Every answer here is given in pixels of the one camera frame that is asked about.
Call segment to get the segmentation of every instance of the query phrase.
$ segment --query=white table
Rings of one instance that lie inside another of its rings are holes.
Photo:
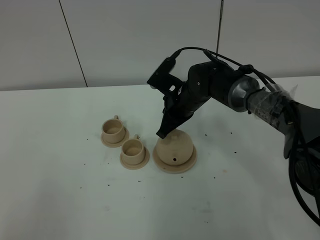
[[[320,108],[320,76],[275,81]],[[0,92],[0,239],[319,239],[291,190],[282,134],[213,99],[179,128],[198,151],[190,171],[152,158],[123,168],[121,149],[100,141],[103,122],[119,115],[152,152],[162,97],[148,85]]]

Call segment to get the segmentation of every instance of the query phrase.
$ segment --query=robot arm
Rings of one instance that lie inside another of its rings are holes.
[[[180,52],[185,49],[202,50],[211,61],[192,66],[188,80],[183,82],[170,75],[170,71]],[[293,192],[302,208],[320,226],[320,219],[305,204],[296,185],[315,197],[320,214],[320,109],[294,101],[279,85],[252,65],[241,65],[220,55],[240,66],[234,70],[212,53],[197,47],[182,48],[166,58],[149,78],[147,83],[164,94],[163,118],[156,134],[165,138],[189,120],[210,98],[236,112],[255,114],[284,134],[283,155],[286,159],[290,157],[289,177]],[[246,75],[252,72],[265,84],[265,78],[272,83],[260,88],[256,79]]]

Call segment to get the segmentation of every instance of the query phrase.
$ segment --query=cup rim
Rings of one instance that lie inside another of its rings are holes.
[[[141,144],[141,146],[142,146],[140,152],[138,152],[136,155],[133,155],[133,156],[129,156],[129,155],[125,154],[125,152],[124,152],[124,145],[125,145],[127,142],[129,142],[130,140],[138,141],[138,142]],[[144,149],[145,149],[145,146],[144,146],[144,144],[142,143],[142,141],[140,141],[139,139],[136,139],[136,138],[131,138],[131,139],[128,139],[127,141],[125,141],[125,142],[122,144],[122,146],[121,146],[121,153],[122,153],[123,155],[125,155],[126,157],[128,157],[128,158],[134,158],[134,157],[138,156],[139,154],[141,154]]]
[[[117,131],[117,132],[115,132],[115,133],[106,133],[105,130],[104,130],[104,126],[107,124],[107,122],[111,122],[111,121],[117,121],[117,122],[119,122],[119,123],[121,124],[121,127],[120,127],[119,131]],[[104,134],[109,135],[109,136],[116,135],[116,134],[120,133],[120,131],[121,131],[123,128],[124,128],[124,125],[123,125],[122,121],[119,120],[119,119],[116,119],[116,118],[109,119],[109,120],[105,121],[105,122],[102,124],[102,132],[103,132]]]

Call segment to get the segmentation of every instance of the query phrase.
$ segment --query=beige cup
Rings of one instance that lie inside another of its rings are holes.
[[[126,169],[140,169],[147,164],[149,158],[149,151],[138,135],[125,141],[121,147],[120,162]]]
[[[117,115],[102,125],[101,141],[107,147],[120,147],[128,138],[129,132]]]

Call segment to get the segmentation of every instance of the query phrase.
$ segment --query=beige ceramic cup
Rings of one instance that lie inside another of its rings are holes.
[[[101,141],[107,147],[120,147],[128,138],[129,132],[117,115],[102,125]]]
[[[147,164],[149,158],[149,151],[138,135],[125,141],[121,147],[120,162],[126,169],[140,169]]]

